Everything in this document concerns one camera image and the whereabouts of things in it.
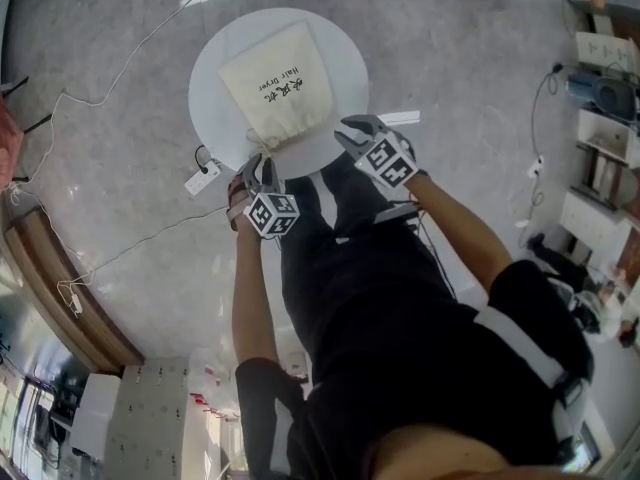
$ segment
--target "power strip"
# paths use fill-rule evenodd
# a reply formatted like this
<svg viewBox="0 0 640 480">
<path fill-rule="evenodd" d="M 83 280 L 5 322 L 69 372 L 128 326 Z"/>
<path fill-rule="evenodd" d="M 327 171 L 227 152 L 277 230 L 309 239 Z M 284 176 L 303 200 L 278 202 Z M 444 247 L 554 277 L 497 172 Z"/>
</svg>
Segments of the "power strip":
<svg viewBox="0 0 640 480">
<path fill-rule="evenodd" d="M 198 195 L 202 189 L 215 180 L 220 174 L 220 168 L 213 160 L 209 160 L 202 169 L 198 169 L 189 181 L 184 184 L 192 196 Z"/>
</svg>

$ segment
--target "plug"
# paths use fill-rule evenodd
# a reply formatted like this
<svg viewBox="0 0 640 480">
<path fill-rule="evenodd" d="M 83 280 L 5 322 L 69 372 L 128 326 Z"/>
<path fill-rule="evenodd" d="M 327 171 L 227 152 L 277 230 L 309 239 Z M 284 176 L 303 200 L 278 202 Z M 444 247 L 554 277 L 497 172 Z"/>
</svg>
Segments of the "plug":
<svg viewBox="0 0 640 480">
<path fill-rule="evenodd" d="M 72 304 L 73 304 L 73 306 L 76 308 L 76 309 L 75 309 L 75 311 L 73 311 L 73 310 L 72 310 L 72 311 L 73 311 L 73 314 L 74 314 L 74 315 L 76 316 L 76 318 L 77 318 L 77 316 L 78 316 L 80 313 L 82 313 L 82 304 L 80 304 L 80 298 L 78 297 L 78 294 L 77 294 L 77 293 L 74 293 L 74 294 L 71 296 L 71 303 L 72 303 Z"/>
<path fill-rule="evenodd" d="M 544 157 L 540 155 L 538 159 L 533 162 L 533 165 L 529 167 L 527 176 L 531 179 L 537 178 L 538 176 L 540 176 L 542 169 L 544 169 Z"/>
</svg>

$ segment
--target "wrist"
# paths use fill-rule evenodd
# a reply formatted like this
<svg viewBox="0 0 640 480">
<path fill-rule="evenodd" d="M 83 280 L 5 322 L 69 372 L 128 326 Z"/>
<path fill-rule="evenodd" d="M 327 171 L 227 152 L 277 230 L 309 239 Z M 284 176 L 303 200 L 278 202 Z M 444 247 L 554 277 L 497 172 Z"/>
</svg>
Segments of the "wrist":
<svg viewBox="0 0 640 480">
<path fill-rule="evenodd" d="M 428 184 L 432 183 L 431 177 L 425 172 L 418 171 L 416 174 L 414 174 L 411 178 L 409 178 L 405 182 L 404 186 L 409 192 L 415 193 L 416 189 L 420 185 L 424 185 L 424 183 L 428 183 Z"/>
<path fill-rule="evenodd" d="M 257 247 L 259 249 L 261 245 L 262 239 L 253 229 L 246 231 L 241 230 L 236 236 L 237 247 Z"/>
</svg>

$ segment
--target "white tabletop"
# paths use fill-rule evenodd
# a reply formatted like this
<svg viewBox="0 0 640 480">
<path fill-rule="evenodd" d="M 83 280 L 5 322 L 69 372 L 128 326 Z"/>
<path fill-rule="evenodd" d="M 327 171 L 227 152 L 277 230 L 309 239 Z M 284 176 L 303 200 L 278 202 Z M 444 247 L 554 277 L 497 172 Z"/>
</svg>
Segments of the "white tabletop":
<svg viewBox="0 0 640 480">
<path fill-rule="evenodd" d="M 193 126 L 211 155 L 230 169 L 239 169 L 256 146 L 246 140 L 249 124 L 218 75 L 218 69 L 247 48 L 300 20 L 307 21 L 325 63 L 335 115 L 314 129 L 312 135 L 302 136 L 274 153 L 278 177 L 306 176 L 331 163 L 344 151 L 333 138 L 340 118 L 367 113 L 367 67 L 357 46 L 337 25 L 300 9 L 264 9 L 242 16 L 207 43 L 193 67 L 189 83 Z"/>
</svg>

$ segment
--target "gray floor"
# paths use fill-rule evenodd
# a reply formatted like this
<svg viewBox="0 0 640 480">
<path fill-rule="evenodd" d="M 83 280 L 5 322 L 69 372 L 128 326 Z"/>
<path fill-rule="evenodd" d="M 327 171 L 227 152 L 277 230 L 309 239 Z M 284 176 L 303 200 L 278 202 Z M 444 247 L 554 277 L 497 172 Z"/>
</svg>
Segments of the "gray floor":
<svg viewBox="0 0 640 480">
<path fill-rule="evenodd" d="M 11 98 L 20 123 L 50 112 L 62 89 L 102 97 L 136 44 L 180 0 L 14 0 L 6 73 L 29 75 Z M 532 164 L 529 119 L 535 89 L 554 61 L 575 58 L 562 0 L 214 0 L 189 7 L 133 59 L 108 102 L 60 104 L 55 147 L 28 186 L 83 261 L 100 265 L 143 237 L 226 204 L 223 175 L 190 197 L 199 144 L 187 108 L 191 69 L 203 46 L 233 19 L 267 7 L 298 7 L 339 25 L 370 74 L 370 111 L 420 110 L 403 127 L 420 164 L 483 217 L 515 256 L 526 217 Z M 564 9 L 566 21 L 574 21 Z M 582 157 L 573 145 L 577 108 L 562 88 L 543 95 L 536 122 L 547 158 L 536 229 L 555 233 L 568 184 Z M 31 173 L 49 147 L 45 126 L 26 139 Z M 24 211 L 33 202 L 21 196 Z M 460 291 L 469 275 L 451 251 L 441 256 Z M 280 296 L 279 252 L 265 244 L 278 336 L 292 341 Z M 234 238 L 223 212 L 186 223 L 98 270 L 92 290 L 113 320 L 149 356 L 194 346 L 231 351 Z"/>
</svg>

